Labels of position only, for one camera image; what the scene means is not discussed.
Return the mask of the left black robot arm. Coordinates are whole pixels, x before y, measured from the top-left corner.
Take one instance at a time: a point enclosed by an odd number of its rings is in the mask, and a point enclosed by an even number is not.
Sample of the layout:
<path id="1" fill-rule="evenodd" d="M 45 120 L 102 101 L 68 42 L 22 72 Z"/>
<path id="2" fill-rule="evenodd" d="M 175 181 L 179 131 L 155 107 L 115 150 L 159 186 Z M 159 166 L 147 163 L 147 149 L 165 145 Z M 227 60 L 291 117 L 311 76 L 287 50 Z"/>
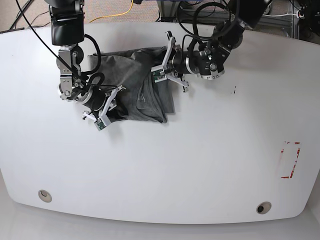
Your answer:
<path id="1" fill-rule="evenodd" d="M 189 83 L 184 75 L 196 75 L 204 80 L 221 77 L 225 61 L 241 44 L 245 29 L 254 29 L 270 4 L 269 0 L 230 0 L 200 5 L 192 15 L 192 31 L 186 31 L 186 36 L 191 38 L 188 47 L 177 45 L 172 32 L 167 31 L 168 44 L 162 63 L 151 68 L 155 83 L 170 80 L 186 92 Z M 208 7 L 227 11 L 228 18 L 215 26 L 211 36 L 201 36 L 197 20 L 201 10 Z"/>

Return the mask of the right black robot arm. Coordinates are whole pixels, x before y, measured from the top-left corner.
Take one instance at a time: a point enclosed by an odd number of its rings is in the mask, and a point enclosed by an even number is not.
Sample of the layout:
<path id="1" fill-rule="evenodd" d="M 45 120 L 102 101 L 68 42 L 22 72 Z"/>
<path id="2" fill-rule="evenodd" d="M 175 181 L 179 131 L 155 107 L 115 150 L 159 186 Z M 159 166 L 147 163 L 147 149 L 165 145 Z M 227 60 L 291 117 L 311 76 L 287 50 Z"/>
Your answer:
<path id="1" fill-rule="evenodd" d="M 51 42 L 60 49 L 56 64 L 60 70 L 58 90 L 60 98 L 77 102 L 88 108 L 83 118 L 90 118 L 99 130 L 113 122 L 124 120 L 128 110 L 117 99 L 122 86 L 105 84 L 99 71 L 102 55 L 96 40 L 84 32 L 84 1 L 48 0 L 51 22 Z M 84 52 L 79 43 L 89 39 L 96 50 L 97 63 L 92 70 L 82 71 Z"/>

